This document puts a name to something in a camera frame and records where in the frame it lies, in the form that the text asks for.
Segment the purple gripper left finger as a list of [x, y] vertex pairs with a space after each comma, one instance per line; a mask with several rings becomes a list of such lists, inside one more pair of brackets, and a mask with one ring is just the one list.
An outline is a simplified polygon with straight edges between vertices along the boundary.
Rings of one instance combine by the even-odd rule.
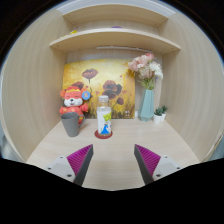
[[93, 145], [90, 144], [70, 154], [67, 157], [67, 160], [73, 172], [75, 173], [74, 183], [76, 185], [79, 186], [83, 185], [92, 156], [93, 156]]

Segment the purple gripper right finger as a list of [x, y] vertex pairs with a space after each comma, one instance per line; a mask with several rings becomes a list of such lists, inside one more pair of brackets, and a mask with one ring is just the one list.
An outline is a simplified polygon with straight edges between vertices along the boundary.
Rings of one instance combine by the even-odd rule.
[[140, 145], [134, 146], [134, 155], [137, 160], [144, 184], [147, 185], [152, 183], [153, 173], [161, 157], [153, 151]]

